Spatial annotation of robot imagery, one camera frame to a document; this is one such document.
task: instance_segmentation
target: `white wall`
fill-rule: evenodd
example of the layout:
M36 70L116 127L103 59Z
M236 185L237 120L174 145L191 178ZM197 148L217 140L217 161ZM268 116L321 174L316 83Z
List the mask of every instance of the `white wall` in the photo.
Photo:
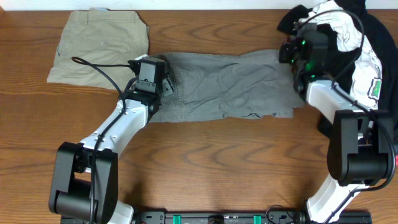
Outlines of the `white wall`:
M326 0L0 0L6 11L87 10L104 7L114 10L151 9L291 9L298 4L313 7ZM368 9L398 9L398 0L367 0Z

